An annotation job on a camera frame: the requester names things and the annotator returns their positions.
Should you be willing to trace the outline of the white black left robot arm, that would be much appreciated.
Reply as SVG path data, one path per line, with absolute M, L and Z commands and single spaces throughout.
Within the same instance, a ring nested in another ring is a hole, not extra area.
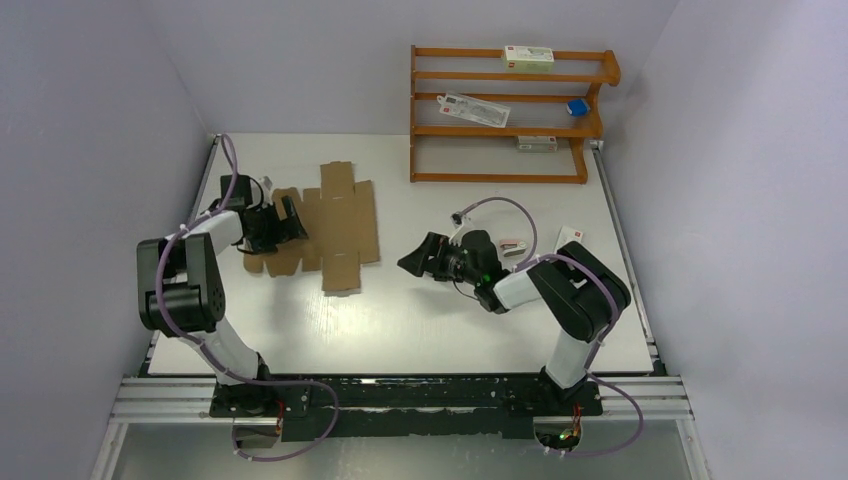
M 218 256 L 234 249 L 270 256 L 309 235 L 296 201 L 273 191 L 267 177 L 224 175 L 221 195 L 177 232 L 136 247 L 139 317 L 143 326 L 189 346 L 222 386 L 240 385 L 236 400 L 249 414 L 273 409 L 277 388 L 262 356 L 226 318 Z

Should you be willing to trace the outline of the orange wooden shelf rack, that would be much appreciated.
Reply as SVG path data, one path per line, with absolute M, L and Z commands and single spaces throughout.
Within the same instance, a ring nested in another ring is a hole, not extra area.
M 409 160 L 413 182 L 487 182 L 584 184 L 589 174 L 584 143 L 603 134 L 598 96 L 605 85 L 615 87 L 621 69 L 615 53 L 555 50 L 550 73 L 516 73 L 504 69 L 500 48 L 411 48 L 409 135 L 410 145 L 460 143 L 470 146 L 509 146 L 517 136 L 554 136 L 559 150 L 569 150 L 571 174 L 531 173 L 521 167 L 515 173 L 487 168 L 470 173 L 421 170 L 415 157 Z M 443 115 L 438 95 L 452 92 L 511 108 L 505 128 L 493 128 Z M 570 116 L 566 104 L 585 98 L 591 112 Z

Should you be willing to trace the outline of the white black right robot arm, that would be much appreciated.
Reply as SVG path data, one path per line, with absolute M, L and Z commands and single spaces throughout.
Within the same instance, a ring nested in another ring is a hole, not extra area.
M 632 302 L 625 283 L 576 241 L 510 272 L 486 231 L 472 230 L 459 243 L 430 232 L 397 266 L 415 277 L 468 284 L 477 303 L 494 314 L 543 302 L 560 328 L 541 370 L 548 381 L 539 389 L 542 406 L 553 414 L 576 403 L 576 386 L 588 379 L 600 343 Z

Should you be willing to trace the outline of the brown cardboard box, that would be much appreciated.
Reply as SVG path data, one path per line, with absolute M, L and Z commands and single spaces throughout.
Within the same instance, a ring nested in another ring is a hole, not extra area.
M 350 162 L 322 164 L 320 177 L 318 187 L 271 192 L 272 210 L 283 220 L 298 217 L 308 237 L 280 243 L 274 253 L 245 254 L 243 267 L 271 277 L 319 271 L 325 294 L 353 294 L 361 266 L 380 260 L 374 185 L 355 180 Z

